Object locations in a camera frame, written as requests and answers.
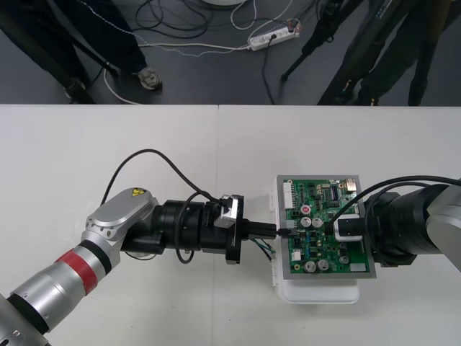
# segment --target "robotic arm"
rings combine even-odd
[[[238,264],[242,241],[274,239],[291,232],[289,229],[277,231],[273,224],[243,218],[243,196],[212,198],[193,185],[162,153],[151,149],[133,154],[120,165],[106,196],[123,165],[143,152],[162,156],[197,193],[187,201],[168,200],[160,205],[149,191],[133,188],[102,204],[87,218],[80,244],[13,290],[8,299],[0,295],[0,346],[49,345],[43,335],[69,315],[120,263],[121,251],[142,258],[147,254],[162,254],[165,248],[178,253],[182,249],[192,252],[187,261],[182,260],[188,263],[193,251],[201,250],[224,254],[228,264]],[[425,188],[403,196],[387,192],[397,187],[389,184],[411,180],[448,185],[407,183]],[[385,186],[388,187],[364,204],[367,209],[364,218],[339,219],[353,203]],[[191,202],[197,194],[206,196],[210,202]],[[330,222],[335,221],[342,236],[361,233],[368,237],[374,259],[382,266],[410,265],[418,254],[443,252],[461,270],[458,251],[461,182],[457,180],[403,177],[382,182],[358,194]]]
[[[43,337],[120,263],[120,252],[134,257],[162,254],[165,248],[224,254],[240,262],[241,242],[274,239],[275,225],[243,218],[243,197],[223,196],[220,204],[168,200],[159,205],[144,189],[122,191],[86,220],[81,242],[51,266],[0,296],[0,346],[48,345]],[[175,229],[182,220],[179,246]]]

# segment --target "green circuit board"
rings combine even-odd
[[[325,227],[357,195],[354,179],[285,179],[284,188],[288,187],[292,208],[285,208],[287,227],[296,230],[296,235],[289,236],[290,272],[307,273],[306,262],[316,264],[316,273],[370,272],[364,240],[339,241],[334,229]],[[359,206],[352,206],[346,214],[359,214]],[[328,269],[321,260],[327,261]]]

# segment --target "sneaker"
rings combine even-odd
[[[157,90],[162,87],[160,76],[147,66],[137,73],[141,85],[147,90]]]

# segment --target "red component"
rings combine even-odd
[[[92,268],[83,258],[78,256],[75,252],[72,252],[72,250],[67,251],[59,257],[56,262],[66,263],[69,267],[75,270],[77,274],[79,274],[79,277],[84,282],[86,295],[88,295],[98,285],[98,278],[96,277],[96,274],[94,274]]]

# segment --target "power strip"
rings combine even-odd
[[[299,37],[300,33],[298,28],[295,28],[292,32],[290,32],[287,27],[283,27],[282,29],[250,38],[250,48],[253,51],[256,51],[267,47],[269,45],[269,41],[271,40],[271,36],[273,35],[276,35],[276,38],[271,41],[271,47],[277,43],[290,40],[294,37]]]

